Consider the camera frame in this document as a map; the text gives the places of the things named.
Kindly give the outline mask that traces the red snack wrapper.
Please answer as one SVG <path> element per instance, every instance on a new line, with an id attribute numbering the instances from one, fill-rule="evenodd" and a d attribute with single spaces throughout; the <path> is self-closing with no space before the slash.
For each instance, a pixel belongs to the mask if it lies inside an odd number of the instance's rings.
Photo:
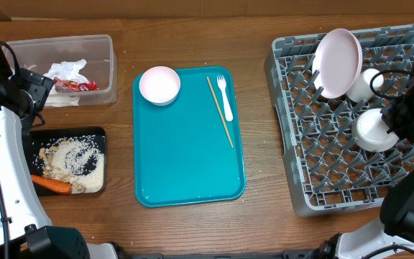
<path id="1" fill-rule="evenodd" d="M 61 80 L 55 77 L 53 82 L 55 90 L 60 93 L 76 93 L 83 91 L 99 90 L 98 86 L 94 81 L 90 81 L 88 83 L 78 83 L 76 81 Z"/>

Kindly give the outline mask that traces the white bowl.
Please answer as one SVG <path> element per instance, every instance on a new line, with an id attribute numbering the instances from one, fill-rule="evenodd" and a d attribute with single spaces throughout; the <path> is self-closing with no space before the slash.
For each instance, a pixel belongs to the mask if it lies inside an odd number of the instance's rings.
<path id="1" fill-rule="evenodd" d="M 360 148 L 370 152 L 383 152 L 392 148 L 399 140 L 382 120 L 381 109 L 368 109 L 355 121 L 351 134 Z"/>

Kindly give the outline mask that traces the white napkin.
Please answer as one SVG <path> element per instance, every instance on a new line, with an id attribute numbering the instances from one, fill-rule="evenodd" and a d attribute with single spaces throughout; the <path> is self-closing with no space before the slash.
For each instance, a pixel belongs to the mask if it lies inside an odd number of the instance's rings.
<path id="1" fill-rule="evenodd" d="M 53 63 L 45 77 L 60 80 L 75 81 L 77 83 L 88 83 L 89 80 L 80 74 L 80 70 L 86 66 L 87 61 L 81 59 L 75 62 L 63 61 L 61 63 Z M 78 97 L 62 96 L 59 91 L 52 87 L 47 98 L 45 106 L 48 107 L 63 107 L 63 106 L 77 106 L 79 102 Z"/>

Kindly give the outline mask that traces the white plastic cup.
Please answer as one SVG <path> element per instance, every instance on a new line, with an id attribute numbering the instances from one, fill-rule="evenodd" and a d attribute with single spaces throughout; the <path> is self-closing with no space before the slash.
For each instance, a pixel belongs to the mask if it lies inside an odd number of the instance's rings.
<path id="1" fill-rule="evenodd" d="M 369 68 L 362 72 L 346 92 L 349 99 L 356 103 L 359 103 L 360 101 L 368 101 L 374 95 L 369 86 L 370 82 L 378 73 L 379 71 L 374 68 Z"/>

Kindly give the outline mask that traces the white round plate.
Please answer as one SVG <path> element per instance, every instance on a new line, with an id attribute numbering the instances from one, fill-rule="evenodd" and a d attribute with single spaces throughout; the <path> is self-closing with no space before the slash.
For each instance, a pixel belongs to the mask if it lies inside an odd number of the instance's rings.
<path id="1" fill-rule="evenodd" d="M 334 29 L 323 37 L 314 53 L 313 85 L 323 89 L 323 98 L 336 99 L 349 90 L 361 66 L 362 49 L 358 39 L 346 29 Z"/>

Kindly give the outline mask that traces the orange carrot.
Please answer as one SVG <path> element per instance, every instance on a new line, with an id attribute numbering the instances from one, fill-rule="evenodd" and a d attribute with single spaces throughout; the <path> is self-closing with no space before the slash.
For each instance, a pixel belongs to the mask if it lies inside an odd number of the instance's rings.
<path id="1" fill-rule="evenodd" d="M 31 179 L 34 183 L 54 191 L 57 194 L 71 194 L 73 191 L 73 187 L 66 182 L 36 175 L 31 175 Z"/>

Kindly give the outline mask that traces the pink bowl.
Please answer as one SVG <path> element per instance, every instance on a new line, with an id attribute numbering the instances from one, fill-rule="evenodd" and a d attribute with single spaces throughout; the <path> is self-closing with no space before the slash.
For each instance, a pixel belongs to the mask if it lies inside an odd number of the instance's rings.
<path id="1" fill-rule="evenodd" d="M 145 71 L 139 80 L 140 94 L 157 106 L 171 104 L 181 86 L 180 76 L 172 68 L 156 66 Z"/>

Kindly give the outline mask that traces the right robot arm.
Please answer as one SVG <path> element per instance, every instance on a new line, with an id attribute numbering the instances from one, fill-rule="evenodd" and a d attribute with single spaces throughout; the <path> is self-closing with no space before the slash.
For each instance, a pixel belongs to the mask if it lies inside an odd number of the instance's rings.
<path id="1" fill-rule="evenodd" d="M 414 255 L 414 171 L 386 196 L 380 216 L 356 231 L 334 235 L 307 258 L 386 258 Z"/>

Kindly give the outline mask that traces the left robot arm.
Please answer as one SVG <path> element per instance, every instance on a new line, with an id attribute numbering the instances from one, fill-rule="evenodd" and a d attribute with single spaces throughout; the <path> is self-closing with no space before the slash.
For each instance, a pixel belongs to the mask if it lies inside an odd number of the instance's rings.
<path id="1" fill-rule="evenodd" d="M 75 228 L 54 227 L 36 194 L 24 137 L 40 116 L 53 81 L 10 65 L 0 41 L 0 258 L 125 258 L 113 242 L 92 244 Z"/>

